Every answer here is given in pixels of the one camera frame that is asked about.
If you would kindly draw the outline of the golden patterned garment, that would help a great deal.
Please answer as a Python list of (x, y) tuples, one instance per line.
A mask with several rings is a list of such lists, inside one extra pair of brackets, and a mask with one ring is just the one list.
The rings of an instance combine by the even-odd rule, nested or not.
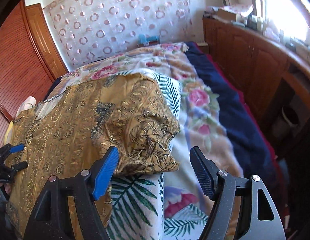
[(10, 142), (23, 144), (6, 164), (26, 161), (12, 185), (9, 218), (25, 233), (35, 201), (50, 176), (73, 177), (118, 148), (117, 176), (176, 171), (169, 143), (179, 124), (158, 82), (135, 73), (111, 75), (69, 86), (50, 101), (22, 111)]

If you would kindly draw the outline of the yellow plush toy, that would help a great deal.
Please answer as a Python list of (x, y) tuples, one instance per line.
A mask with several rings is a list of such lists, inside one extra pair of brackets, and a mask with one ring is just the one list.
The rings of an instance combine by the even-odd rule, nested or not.
[(11, 137), (12, 137), (12, 133), (13, 133), (13, 126), (14, 126), (14, 122), (11, 121), (9, 123), (9, 126), (8, 126), (8, 128), (6, 130), (6, 133), (5, 133), (4, 137), (3, 137), (3, 144), (4, 145), (10, 143), (10, 141), (11, 141)]

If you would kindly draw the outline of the navy blue bedsheet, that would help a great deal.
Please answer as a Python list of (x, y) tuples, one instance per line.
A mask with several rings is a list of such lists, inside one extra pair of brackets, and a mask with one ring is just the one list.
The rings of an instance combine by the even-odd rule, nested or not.
[(212, 57), (202, 52), (195, 42), (186, 45), (189, 47), (186, 56), (199, 78), (218, 94), (219, 120), (226, 128), (244, 177), (257, 174), (264, 184), (274, 183), (277, 179), (274, 150), (245, 105), (243, 94), (234, 88)]

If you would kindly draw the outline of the palm leaf blanket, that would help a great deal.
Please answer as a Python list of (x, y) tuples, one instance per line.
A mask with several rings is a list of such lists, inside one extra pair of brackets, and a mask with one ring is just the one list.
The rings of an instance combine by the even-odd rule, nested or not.
[(154, 79), (177, 118), (180, 132), (169, 151), (180, 163), (175, 172), (112, 179), (112, 214), (106, 231), (110, 239), (199, 239), (208, 221), (201, 190), (189, 160), (190, 137), (181, 102), (182, 85), (164, 74), (142, 68), (120, 75), (144, 74)]

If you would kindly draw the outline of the brown louvered wardrobe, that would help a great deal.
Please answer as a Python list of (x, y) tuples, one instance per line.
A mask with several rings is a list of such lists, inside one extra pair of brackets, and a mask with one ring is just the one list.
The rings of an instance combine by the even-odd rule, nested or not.
[(41, 5), (21, 0), (0, 28), (0, 147), (22, 102), (43, 100), (67, 72)]

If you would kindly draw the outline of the floral quilt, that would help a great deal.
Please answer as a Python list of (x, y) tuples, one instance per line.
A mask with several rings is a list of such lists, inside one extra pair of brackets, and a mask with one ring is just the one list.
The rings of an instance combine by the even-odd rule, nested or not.
[[(199, 147), (205, 157), (212, 159), (219, 168), (240, 177), (243, 169), (235, 157), (227, 131), (219, 120), (218, 94), (213, 93), (199, 78), (186, 56), (188, 50), (189, 47), (183, 42), (161, 44), (87, 64), (62, 76), (60, 83), (53, 87), (48, 97), (62, 93), (68, 86), (113, 76), (126, 70), (146, 68), (164, 74), (182, 85), (180, 105), (186, 114), (191, 148)], [(209, 216), (213, 202), (204, 195), (200, 185), (199, 189), (204, 212)]]

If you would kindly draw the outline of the brown wooden cabinet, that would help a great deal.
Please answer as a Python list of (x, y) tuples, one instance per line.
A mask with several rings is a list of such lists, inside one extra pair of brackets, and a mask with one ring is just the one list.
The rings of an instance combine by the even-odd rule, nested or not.
[(212, 58), (243, 93), (259, 125), (290, 103), (302, 126), (310, 121), (310, 65), (304, 59), (256, 31), (212, 18), (202, 23)]

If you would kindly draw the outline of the white circle-pattern curtain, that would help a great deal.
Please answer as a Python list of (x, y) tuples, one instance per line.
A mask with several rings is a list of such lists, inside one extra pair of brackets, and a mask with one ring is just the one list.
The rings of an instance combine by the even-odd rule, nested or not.
[(54, 0), (44, 8), (70, 69), (135, 49), (139, 37), (163, 43), (192, 34), (190, 0)]

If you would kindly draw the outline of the blue toy at headboard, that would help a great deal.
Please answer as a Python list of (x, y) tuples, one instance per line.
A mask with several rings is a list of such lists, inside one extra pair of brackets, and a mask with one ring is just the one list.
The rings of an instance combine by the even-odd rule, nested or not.
[(147, 47), (155, 44), (160, 44), (159, 36), (146, 36), (144, 34), (138, 36), (138, 47)]

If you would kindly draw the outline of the cardboard box on cabinet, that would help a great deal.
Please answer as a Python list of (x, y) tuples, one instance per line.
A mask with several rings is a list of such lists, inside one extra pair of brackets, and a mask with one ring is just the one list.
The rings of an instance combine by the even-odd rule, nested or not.
[(243, 18), (248, 17), (254, 9), (254, 5), (233, 4), (226, 5), (218, 9), (216, 16), (225, 21), (240, 22)]

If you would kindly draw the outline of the window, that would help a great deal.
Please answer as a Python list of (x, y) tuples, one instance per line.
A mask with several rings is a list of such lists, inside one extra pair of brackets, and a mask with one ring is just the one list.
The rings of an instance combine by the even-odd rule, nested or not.
[(274, 32), (294, 38), (310, 46), (310, 28), (302, 12), (291, 0), (252, 0), (253, 13), (264, 20), (263, 26), (273, 23)]

